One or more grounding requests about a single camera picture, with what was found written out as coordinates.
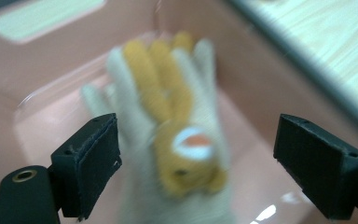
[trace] plush toy eye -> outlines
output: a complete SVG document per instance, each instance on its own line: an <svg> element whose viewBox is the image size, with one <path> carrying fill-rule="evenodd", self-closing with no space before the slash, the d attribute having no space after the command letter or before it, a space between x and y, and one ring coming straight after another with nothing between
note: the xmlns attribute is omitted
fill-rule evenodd
<svg viewBox="0 0 358 224"><path fill-rule="evenodd" d="M187 170L182 170L182 169L175 171L176 175L186 175L187 173L188 173Z"/></svg>

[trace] box handle cutout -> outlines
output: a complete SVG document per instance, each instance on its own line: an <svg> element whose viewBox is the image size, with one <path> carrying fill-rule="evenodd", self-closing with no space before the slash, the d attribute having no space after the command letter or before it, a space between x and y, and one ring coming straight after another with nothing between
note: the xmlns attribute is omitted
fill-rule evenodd
<svg viewBox="0 0 358 224"><path fill-rule="evenodd" d="M105 0L44 0L0 15L0 36L24 44L101 8Z"/></svg>

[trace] plush toy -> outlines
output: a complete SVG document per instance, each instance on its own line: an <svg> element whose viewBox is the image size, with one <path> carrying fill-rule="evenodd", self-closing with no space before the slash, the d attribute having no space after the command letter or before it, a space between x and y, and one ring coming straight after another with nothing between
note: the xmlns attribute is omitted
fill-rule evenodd
<svg viewBox="0 0 358 224"><path fill-rule="evenodd" d="M227 144L215 105L214 53L188 33L132 40L107 60L113 84L82 93L93 116L115 111L125 187L120 223L232 223Z"/></svg>

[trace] orange nose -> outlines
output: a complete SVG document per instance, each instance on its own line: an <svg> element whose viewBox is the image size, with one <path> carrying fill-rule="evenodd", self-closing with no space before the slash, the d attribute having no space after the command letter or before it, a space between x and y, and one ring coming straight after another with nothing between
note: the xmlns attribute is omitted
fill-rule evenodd
<svg viewBox="0 0 358 224"><path fill-rule="evenodd" d="M189 136L185 140L185 144L188 147L207 147L211 145L211 141L205 135L198 133Z"/></svg>

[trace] plush toy head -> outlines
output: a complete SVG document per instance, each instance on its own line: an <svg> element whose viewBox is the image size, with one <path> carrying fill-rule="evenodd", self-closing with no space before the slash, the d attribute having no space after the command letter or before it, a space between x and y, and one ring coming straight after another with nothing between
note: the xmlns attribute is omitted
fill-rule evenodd
<svg viewBox="0 0 358 224"><path fill-rule="evenodd" d="M178 43L186 43L185 37ZM148 49L140 41L123 48L141 103L158 127L153 147L163 188L181 198L190 191L216 192L226 183L213 141L201 127L191 124L193 95L171 55L170 46L155 41Z"/></svg>

